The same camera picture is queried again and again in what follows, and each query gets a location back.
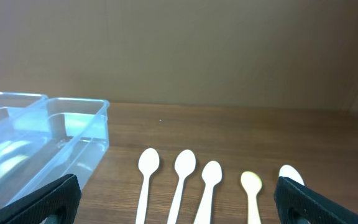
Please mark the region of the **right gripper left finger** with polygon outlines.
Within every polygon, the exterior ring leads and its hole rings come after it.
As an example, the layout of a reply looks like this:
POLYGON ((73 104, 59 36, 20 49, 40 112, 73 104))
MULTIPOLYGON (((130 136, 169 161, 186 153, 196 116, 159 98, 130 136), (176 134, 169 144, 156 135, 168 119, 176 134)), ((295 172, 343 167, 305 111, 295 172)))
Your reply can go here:
POLYGON ((80 199, 77 176, 67 174, 0 209, 0 224, 72 224, 80 199))

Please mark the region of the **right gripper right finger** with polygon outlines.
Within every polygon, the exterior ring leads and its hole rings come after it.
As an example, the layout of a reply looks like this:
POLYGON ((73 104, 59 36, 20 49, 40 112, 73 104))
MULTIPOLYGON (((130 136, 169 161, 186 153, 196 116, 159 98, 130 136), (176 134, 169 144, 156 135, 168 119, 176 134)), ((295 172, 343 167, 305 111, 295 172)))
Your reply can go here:
POLYGON ((274 200, 282 224, 358 224, 358 214, 289 177, 278 178, 274 200))

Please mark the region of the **right clear plastic container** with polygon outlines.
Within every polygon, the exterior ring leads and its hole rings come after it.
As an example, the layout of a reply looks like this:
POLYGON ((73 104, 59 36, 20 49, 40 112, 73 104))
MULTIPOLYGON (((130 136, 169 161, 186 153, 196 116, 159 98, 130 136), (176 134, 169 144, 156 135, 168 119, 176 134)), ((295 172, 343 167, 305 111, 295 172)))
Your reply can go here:
POLYGON ((0 163, 0 209, 66 174, 84 187, 109 147, 108 107, 106 100, 50 98, 16 118, 0 163))

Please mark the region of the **translucent white plastic spoon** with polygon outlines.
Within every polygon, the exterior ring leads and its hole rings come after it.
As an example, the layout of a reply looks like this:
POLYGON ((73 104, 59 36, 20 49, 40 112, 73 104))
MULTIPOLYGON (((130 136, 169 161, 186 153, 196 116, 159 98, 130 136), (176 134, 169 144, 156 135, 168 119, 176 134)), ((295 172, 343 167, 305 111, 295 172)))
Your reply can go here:
POLYGON ((303 178, 301 177, 300 173, 291 165, 285 164, 283 165, 278 173, 279 177, 288 177, 301 185, 304 185, 303 178))

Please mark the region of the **yellow plastic spoon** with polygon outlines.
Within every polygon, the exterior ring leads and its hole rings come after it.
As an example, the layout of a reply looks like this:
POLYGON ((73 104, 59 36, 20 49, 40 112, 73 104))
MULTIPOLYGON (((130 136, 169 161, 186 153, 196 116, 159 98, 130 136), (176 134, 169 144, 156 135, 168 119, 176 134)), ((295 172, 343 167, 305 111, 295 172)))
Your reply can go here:
POLYGON ((248 204, 248 224, 261 224, 259 209, 257 205, 257 195, 262 189, 260 177, 251 171, 245 171, 241 174, 241 184, 247 194, 248 204))

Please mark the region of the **cream plastic spoon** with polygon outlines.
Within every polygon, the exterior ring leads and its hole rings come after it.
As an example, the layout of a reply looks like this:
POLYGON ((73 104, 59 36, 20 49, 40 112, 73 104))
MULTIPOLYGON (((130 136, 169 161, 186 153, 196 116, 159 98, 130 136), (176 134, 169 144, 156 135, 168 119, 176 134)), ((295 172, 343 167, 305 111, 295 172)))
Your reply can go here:
POLYGON ((135 224, 145 223, 149 196, 150 177, 159 168, 159 165, 159 154, 154 148, 146 149, 139 157, 138 168, 142 173, 144 179, 140 190, 135 224))

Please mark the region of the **wide white plastic spoon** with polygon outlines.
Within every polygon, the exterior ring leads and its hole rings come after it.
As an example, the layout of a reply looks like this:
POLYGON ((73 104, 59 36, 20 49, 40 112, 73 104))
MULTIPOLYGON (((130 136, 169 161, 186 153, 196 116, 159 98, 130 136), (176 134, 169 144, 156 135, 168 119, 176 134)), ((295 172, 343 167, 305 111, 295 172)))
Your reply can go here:
POLYGON ((195 216, 194 224, 210 224, 214 187, 222 181, 222 168, 217 161, 210 161, 205 165, 201 176, 205 182, 205 188, 195 216))

